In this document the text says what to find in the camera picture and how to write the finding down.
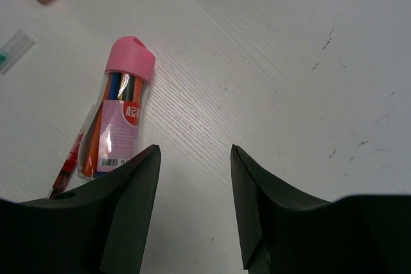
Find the pink capped marker tube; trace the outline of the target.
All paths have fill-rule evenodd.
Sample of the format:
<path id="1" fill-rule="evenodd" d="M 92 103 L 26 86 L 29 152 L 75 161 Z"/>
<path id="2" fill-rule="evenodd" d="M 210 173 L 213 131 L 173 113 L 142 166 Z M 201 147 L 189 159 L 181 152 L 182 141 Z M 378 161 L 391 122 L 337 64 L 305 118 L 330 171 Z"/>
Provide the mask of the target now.
<path id="1" fill-rule="evenodd" d="M 154 71 L 155 56 L 137 37 L 115 41 L 78 150 L 80 177 L 100 177 L 136 155 L 139 123 Z"/>

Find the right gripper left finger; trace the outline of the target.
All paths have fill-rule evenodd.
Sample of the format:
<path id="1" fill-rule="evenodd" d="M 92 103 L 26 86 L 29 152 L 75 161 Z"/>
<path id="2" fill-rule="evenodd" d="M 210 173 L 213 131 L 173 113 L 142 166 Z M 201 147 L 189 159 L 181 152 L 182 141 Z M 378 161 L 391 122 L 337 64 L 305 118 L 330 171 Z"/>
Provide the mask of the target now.
<path id="1" fill-rule="evenodd" d="M 1 272 L 139 273 L 160 165 L 152 145 L 53 199 L 1 200 Z"/>

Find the red pen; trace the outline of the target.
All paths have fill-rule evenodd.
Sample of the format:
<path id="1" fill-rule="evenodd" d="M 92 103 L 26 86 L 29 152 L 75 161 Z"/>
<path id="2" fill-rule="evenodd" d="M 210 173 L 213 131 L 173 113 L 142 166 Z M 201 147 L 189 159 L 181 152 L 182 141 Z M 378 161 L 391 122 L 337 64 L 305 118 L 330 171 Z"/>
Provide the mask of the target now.
<path id="1" fill-rule="evenodd" d="M 80 148 L 80 143 L 82 141 L 82 137 L 84 135 L 84 131 L 85 126 L 82 126 L 63 166 L 61 167 L 58 173 L 56 180 L 54 181 L 51 187 L 51 190 L 48 194 L 48 199 L 53 199 L 60 193 L 64 192 L 64 190 L 66 189 L 77 165 L 78 152 Z"/>

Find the green pen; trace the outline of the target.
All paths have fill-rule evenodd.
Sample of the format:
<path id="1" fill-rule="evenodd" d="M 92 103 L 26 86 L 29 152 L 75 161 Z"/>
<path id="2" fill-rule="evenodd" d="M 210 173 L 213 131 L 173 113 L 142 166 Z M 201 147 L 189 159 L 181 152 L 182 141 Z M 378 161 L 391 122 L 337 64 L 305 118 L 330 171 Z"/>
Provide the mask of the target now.
<path id="1" fill-rule="evenodd" d="M 8 72 L 34 44 L 31 36 L 19 30 L 1 47 L 1 74 Z"/>

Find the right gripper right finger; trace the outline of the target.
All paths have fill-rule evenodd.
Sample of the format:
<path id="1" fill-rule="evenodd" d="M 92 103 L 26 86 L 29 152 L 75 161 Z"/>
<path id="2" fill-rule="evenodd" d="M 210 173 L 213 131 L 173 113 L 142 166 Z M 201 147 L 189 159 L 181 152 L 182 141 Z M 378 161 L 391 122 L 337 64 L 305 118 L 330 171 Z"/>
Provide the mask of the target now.
<path id="1" fill-rule="evenodd" d="M 329 202 L 261 167 L 239 146 L 231 178 L 243 268 L 249 273 L 409 273 L 410 197 Z"/>

